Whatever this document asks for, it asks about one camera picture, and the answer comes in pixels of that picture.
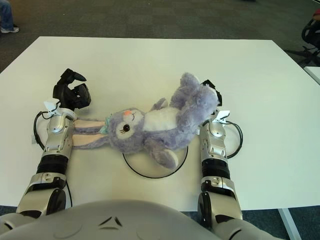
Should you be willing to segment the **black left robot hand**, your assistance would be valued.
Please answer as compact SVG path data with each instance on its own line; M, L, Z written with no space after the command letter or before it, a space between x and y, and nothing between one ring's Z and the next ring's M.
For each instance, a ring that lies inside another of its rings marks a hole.
M80 82L87 81L83 75L67 68L54 86L52 97L59 100L61 108L74 111L90 105L91 95L85 83L77 85L73 89L69 88L69 84L75 80Z

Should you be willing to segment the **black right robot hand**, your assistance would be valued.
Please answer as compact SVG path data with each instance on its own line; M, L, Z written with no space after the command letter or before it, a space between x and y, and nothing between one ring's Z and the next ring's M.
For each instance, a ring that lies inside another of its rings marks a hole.
M198 107L203 120L217 117L221 106L222 95L216 86L208 79L202 82L199 89Z

